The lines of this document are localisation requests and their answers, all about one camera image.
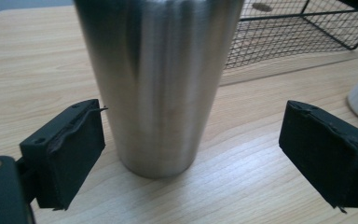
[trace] wire mesh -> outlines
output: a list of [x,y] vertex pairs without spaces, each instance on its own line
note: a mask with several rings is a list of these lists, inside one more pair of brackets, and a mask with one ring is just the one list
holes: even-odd
[[358,1],[246,1],[226,69],[302,53],[358,47]]

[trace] stainless steel tumbler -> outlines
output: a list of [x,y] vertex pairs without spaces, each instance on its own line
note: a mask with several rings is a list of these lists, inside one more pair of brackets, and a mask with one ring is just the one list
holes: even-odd
[[149,178],[195,159],[243,0],[75,0],[124,165]]

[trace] black plastic part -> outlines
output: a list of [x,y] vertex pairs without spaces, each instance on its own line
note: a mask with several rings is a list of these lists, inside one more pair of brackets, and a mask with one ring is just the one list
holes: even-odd
[[324,110],[289,101],[280,147],[333,207],[358,207],[358,129]]
[[34,223],[34,216],[22,192],[14,160],[0,156],[0,223]]
[[67,209],[76,196],[105,147],[102,110],[98,100],[72,105],[20,143],[19,166],[36,171],[37,189],[24,187],[41,208]]
[[24,199],[27,203],[31,203],[36,197],[37,191],[40,189],[36,170],[28,167],[25,164],[24,158],[20,158],[16,161],[16,165],[20,175]]

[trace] table surface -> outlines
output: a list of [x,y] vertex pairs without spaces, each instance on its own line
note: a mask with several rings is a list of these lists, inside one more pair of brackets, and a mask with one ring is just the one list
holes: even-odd
[[[287,100],[317,105],[358,127],[346,97],[358,50],[311,54],[226,71],[193,165],[150,180],[106,148],[67,211],[39,209],[38,223],[358,223],[333,209],[278,146]],[[72,7],[0,12],[0,155],[67,106],[100,99]]]

